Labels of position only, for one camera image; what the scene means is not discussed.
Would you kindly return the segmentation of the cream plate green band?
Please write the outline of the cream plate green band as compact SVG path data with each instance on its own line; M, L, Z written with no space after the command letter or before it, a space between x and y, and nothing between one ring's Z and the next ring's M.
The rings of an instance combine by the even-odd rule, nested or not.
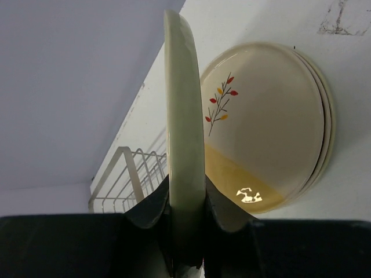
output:
M293 51L293 53L304 63L304 65L308 68L310 73L312 74L322 101L322 108L323 108L323 117L324 117L324 132L323 132L323 140L321 151L319 154L319 158L315 165L315 168L309 177L308 181L305 185L299 190L297 196L300 196L305 191L307 191L311 186L313 186L321 176L322 172L324 171L325 167L327 166L331 147L333 145L333 140L331 139L332 136L332 117L331 117L331 107L328 100L327 91L325 88L324 82L321 80L319 72L316 71L315 67L306 59L306 57L300 54L298 51Z

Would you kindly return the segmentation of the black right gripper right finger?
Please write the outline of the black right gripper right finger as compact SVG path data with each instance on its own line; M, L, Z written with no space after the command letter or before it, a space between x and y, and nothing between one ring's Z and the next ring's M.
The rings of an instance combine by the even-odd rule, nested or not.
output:
M260 220L206 181L206 277L369 277L370 223Z

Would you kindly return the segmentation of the cream plate yellow band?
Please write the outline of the cream plate yellow band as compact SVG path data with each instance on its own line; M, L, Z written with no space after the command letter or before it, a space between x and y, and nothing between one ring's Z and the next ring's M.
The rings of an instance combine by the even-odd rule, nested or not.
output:
M317 83L289 48L252 42L226 50L201 76L205 169L243 210L293 200L318 163L325 117Z

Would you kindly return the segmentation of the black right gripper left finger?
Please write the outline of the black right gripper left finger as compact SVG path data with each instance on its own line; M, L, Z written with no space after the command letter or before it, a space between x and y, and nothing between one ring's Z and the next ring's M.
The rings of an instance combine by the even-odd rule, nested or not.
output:
M171 277L169 181L126 213L1 218L2 277Z

